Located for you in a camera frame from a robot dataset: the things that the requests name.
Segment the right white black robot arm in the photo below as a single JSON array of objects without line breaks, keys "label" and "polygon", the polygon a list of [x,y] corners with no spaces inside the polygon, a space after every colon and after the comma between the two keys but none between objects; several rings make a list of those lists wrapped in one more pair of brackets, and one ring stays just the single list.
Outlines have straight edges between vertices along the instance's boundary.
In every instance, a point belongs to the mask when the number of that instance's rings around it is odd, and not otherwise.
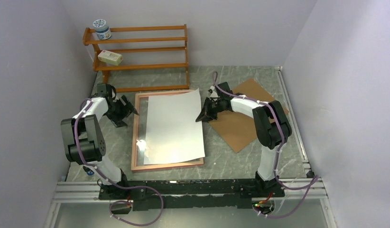
[{"label": "right white black robot arm", "polygon": [[196,122],[210,122],[218,119],[218,114],[229,111],[253,119],[253,130],[260,144],[266,148],[261,155],[256,171],[260,181],[255,183],[255,192],[266,197],[277,186],[279,153],[292,135],[292,128],[281,103],[261,101],[242,93],[233,93],[227,82],[214,84],[208,90]]}]

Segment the blue seascape photo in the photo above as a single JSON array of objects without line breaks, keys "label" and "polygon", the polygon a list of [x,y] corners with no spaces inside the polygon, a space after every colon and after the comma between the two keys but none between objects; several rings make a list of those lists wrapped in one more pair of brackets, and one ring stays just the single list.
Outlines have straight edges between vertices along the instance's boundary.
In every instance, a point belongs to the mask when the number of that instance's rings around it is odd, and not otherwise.
[{"label": "blue seascape photo", "polygon": [[205,157],[198,89],[148,98],[144,164],[172,164]]}]

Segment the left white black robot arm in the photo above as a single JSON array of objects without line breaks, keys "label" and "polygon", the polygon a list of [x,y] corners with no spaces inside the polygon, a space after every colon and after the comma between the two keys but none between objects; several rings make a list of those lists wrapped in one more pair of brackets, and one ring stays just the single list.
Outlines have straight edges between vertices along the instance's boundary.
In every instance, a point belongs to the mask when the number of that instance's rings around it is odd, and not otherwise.
[{"label": "left white black robot arm", "polygon": [[123,171],[107,155],[99,121],[106,116],[116,128],[126,127],[124,119],[138,115],[138,111],[126,96],[117,95],[114,86],[100,83],[96,88],[94,95],[83,100],[76,115],[60,123],[65,156],[96,174],[104,186],[112,186],[111,194],[122,200],[129,195],[130,187]]}]

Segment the clear glass pane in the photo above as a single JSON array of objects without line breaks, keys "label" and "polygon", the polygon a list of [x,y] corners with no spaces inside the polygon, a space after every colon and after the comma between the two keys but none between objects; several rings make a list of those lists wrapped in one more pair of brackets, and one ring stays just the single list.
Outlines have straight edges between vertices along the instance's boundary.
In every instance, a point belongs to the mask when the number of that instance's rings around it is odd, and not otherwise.
[{"label": "clear glass pane", "polygon": [[137,108],[138,116],[138,134],[137,134],[137,165],[144,165],[146,145],[146,127],[147,127],[147,113],[148,113],[149,97],[140,97]]}]

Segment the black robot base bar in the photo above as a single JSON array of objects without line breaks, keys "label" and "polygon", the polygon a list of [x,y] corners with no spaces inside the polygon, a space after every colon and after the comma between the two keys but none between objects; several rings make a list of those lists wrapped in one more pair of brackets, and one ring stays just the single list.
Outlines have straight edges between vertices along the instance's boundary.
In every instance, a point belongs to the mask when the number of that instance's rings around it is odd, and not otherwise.
[{"label": "black robot base bar", "polygon": [[127,190],[100,185],[100,200],[129,200],[134,211],[236,207],[250,209],[258,200],[284,197],[278,184],[265,188],[259,178],[216,180],[126,180]]}]

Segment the brown cardboard backing board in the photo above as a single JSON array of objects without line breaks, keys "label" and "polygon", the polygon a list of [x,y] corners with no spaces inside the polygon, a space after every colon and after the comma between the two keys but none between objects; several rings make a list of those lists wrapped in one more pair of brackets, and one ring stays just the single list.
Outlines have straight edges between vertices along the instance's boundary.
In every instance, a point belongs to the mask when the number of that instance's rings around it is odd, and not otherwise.
[{"label": "brown cardboard backing board", "polygon": [[[272,96],[251,79],[236,88],[236,93],[242,93],[261,101],[271,102],[274,100]],[[217,120],[209,123],[234,152],[239,152],[257,139],[253,130],[253,119],[242,114],[225,111],[218,114]]]}]

